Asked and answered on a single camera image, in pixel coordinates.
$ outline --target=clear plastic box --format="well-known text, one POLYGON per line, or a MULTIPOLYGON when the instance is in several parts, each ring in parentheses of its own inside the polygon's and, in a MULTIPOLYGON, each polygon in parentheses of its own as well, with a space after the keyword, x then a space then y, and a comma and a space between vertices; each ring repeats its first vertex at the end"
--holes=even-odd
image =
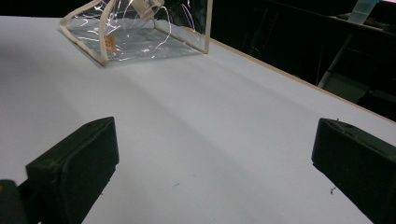
POLYGON ((93 0, 60 21, 100 64, 208 53, 213 0, 93 0))

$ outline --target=white tabletop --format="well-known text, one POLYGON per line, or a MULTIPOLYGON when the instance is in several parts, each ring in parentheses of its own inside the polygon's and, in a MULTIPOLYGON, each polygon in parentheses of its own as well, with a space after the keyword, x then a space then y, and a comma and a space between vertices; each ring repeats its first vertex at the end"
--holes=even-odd
POLYGON ((394 122, 213 42, 103 68, 58 21, 0 17, 0 179, 113 116, 120 164, 84 223, 371 223, 312 165, 318 120, 395 146, 394 122))

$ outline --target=transparent plastic container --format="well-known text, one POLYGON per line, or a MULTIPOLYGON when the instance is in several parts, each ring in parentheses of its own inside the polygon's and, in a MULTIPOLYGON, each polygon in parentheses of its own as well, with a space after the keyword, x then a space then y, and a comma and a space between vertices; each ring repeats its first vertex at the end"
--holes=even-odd
POLYGON ((353 11, 350 13, 348 21, 358 25, 364 24, 378 2, 379 0, 358 0, 353 11))
POLYGON ((212 0, 93 0, 61 22, 100 64, 207 53, 212 0))

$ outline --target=black object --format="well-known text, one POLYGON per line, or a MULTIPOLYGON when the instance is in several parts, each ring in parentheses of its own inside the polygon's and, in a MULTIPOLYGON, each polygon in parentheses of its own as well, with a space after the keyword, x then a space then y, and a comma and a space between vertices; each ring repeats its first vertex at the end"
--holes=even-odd
MULTIPOLYGON (((28 179, 18 191, 27 223, 81 223, 118 163, 114 119, 83 125, 26 166, 28 179)), ((0 211, 0 218, 16 215, 0 211)))
POLYGON ((320 119, 312 161, 375 224, 396 223, 396 147, 320 119))
POLYGON ((12 180, 0 180, 0 223, 27 223, 20 194, 12 180))

